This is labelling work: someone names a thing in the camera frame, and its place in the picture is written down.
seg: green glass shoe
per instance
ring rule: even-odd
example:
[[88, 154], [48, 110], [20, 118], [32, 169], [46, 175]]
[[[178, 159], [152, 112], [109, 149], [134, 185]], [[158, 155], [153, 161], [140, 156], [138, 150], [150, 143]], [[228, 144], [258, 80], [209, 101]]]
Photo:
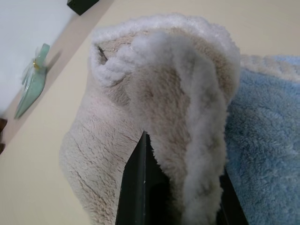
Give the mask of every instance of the green glass shoe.
[[24, 79], [22, 82], [24, 88], [21, 100], [15, 112], [15, 119], [20, 118], [23, 113], [26, 112], [44, 89], [47, 72], [47, 68], [44, 66], [44, 61], [49, 49], [49, 45], [43, 44], [42, 49], [37, 54], [37, 57], [24, 71]]

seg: blue towel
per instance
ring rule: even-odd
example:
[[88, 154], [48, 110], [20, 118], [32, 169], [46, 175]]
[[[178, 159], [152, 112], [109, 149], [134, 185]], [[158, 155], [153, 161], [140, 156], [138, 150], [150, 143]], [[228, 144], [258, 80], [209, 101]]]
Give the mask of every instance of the blue towel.
[[228, 111], [226, 169], [249, 225], [300, 225], [300, 83], [243, 69]]

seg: white surface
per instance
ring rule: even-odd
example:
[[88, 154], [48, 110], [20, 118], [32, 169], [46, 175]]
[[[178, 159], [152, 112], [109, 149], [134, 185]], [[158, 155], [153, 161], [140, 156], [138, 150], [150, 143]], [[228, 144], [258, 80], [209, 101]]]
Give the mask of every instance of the white surface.
[[0, 7], [0, 115], [22, 87], [37, 47], [52, 45], [74, 12], [67, 0], [2, 0]]
[[[98, 26], [180, 12], [224, 25], [242, 53], [300, 54], [299, 8], [299, 0], [114, 0]], [[89, 224], [58, 163], [85, 90], [89, 47], [90, 37], [0, 155], [1, 225]]]

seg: black box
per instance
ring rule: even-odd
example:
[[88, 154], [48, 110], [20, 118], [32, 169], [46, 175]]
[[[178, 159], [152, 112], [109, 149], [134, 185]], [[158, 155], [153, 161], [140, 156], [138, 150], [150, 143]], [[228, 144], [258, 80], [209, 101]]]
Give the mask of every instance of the black box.
[[68, 0], [67, 5], [78, 15], [82, 15], [98, 1], [99, 0]]

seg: black object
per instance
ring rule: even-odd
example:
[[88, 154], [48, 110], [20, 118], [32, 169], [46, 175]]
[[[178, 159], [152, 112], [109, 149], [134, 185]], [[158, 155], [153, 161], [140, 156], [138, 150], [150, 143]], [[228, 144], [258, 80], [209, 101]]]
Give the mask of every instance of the black object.
[[67, 5], [78, 15], [82, 15], [98, 1], [99, 0], [68, 0]]
[[[248, 225], [227, 172], [220, 178], [222, 195], [217, 225]], [[153, 156], [145, 132], [125, 165], [116, 225], [165, 225], [170, 196], [168, 178]]]

